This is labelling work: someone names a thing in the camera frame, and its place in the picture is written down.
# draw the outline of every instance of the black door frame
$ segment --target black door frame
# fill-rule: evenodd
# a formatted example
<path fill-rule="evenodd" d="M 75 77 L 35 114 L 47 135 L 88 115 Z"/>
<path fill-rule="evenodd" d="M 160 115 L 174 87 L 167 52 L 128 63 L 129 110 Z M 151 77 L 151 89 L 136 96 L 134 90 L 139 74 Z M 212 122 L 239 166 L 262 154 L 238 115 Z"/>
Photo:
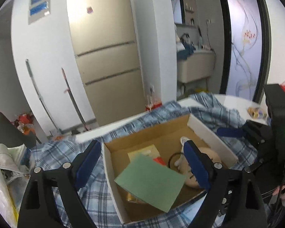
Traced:
<path fill-rule="evenodd" d="M 262 54 L 260 72 L 258 81 L 256 84 L 256 90 L 254 93 L 253 101 L 259 103 L 264 93 L 263 85 L 267 82 L 270 56 L 271 56 L 271 32 L 269 15 L 265 0 L 256 0 L 259 6 L 260 18 L 261 18 L 261 29 L 262 29 Z M 221 0 L 223 21 L 224 21 L 224 65 L 223 75 L 220 93 L 226 94 L 228 77 L 230 71 L 230 60 L 231 60 L 231 22 L 230 13 L 227 0 Z"/>

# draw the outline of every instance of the cardboard box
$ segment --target cardboard box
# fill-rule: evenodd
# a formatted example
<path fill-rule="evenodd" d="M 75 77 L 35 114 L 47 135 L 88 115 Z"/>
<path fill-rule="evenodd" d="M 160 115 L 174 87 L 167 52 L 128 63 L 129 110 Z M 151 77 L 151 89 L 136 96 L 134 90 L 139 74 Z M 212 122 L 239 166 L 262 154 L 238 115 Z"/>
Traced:
<path fill-rule="evenodd" d="M 238 161 L 237 156 L 226 144 L 193 115 L 182 116 L 103 144 L 104 171 L 109 192 L 121 223 L 129 224 L 163 214 L 161 210 L 149 204 L 127 202 L 127 192 L 114 182 L 114 179 L 130 163 L 128 153 L 154 144 L 167 164 L 173 153 L 181 151 L 180 138 L 182 136 L 193 140 L 197 147 L 213 149 L 226 167 L 231 167 Z M 175 156 L 171 160 L 171 168 L 176 171 L 174 162 L 178 158 L 179 156 Z M 184 185 L 171 209 L 187 203 L 202 191 L 202 189 L 192 189 Z"/>

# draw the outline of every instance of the frosted glass door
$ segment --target frosted glass door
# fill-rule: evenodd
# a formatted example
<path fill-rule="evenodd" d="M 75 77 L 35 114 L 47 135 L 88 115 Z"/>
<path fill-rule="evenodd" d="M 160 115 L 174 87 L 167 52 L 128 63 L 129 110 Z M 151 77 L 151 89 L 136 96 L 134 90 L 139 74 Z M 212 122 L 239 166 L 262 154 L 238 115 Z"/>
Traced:
<path fill-rule="evenodd" d="M 262 55 L 257 0 L 227 0 L 231 22 L 231 60 L 226 94 L 252 100 Z"/>

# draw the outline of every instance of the metal screw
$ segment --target metal screw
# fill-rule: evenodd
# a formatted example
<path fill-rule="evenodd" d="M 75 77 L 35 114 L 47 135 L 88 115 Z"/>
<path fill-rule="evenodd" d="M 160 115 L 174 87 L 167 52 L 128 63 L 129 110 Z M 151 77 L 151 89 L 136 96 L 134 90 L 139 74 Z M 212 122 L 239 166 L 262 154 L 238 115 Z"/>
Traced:
<path fill-rule="evenodd" d="M 67 169 L 67 168 L 70 168 L 71 166 L 71 163 L 70 162 L 66 162 L 62 165 L 63 168 Z"/>
<path fill-rule="evenodd" d="M 38 172 L 40 172 L 40 171 L 41 171 L 41 168 L 40 168 L 40 167 L 37 167 L 37 168 L 34 169 L 34 172 L 35 172 L 35 173 L 38 173 Z"/>
<path fill-rule="evenodd" d="M 244 168 L 244 170 L 245 170 L 247 173 L 250 173 L 250 172 L 251 172 L 251 170 L 250 170 L 250 167 L 249 167 L 249 166 L 245 167 L 245 168 Z"/>
<path fill-rule="evenodd" d="M 214 167 L 217 169 L 221 169 L 223 166 L 221 163 L 214 163 Z"/>

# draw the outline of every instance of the white cabinet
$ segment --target white cabinet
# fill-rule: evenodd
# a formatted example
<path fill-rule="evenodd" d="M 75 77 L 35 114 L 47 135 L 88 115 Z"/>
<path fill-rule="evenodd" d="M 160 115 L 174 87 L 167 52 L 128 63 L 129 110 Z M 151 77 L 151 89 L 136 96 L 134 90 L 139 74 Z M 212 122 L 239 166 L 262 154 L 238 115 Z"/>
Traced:
<path fill-rule="evenodd" d="M 135 43 L 85 54 L 78 57 L 76 61 L 83 83 L 139 68 Z"/>
<path fill-rule="evenodd" d="M 130 0 L 67 0 L 76 55 L 135 41 Z"/>
<path fill-rule="evenodd" d="M 102 126 L 144 112 L 142 87 L 140 70 L 87 85 L 85 90 L 98 124 Z"/>
<path fill-rule="evenodd" d="M 210 50 L 196 50 L 187 60 L 177 63 L 177 80 L 189 83 L 212 75 L 215 55 Z"/>

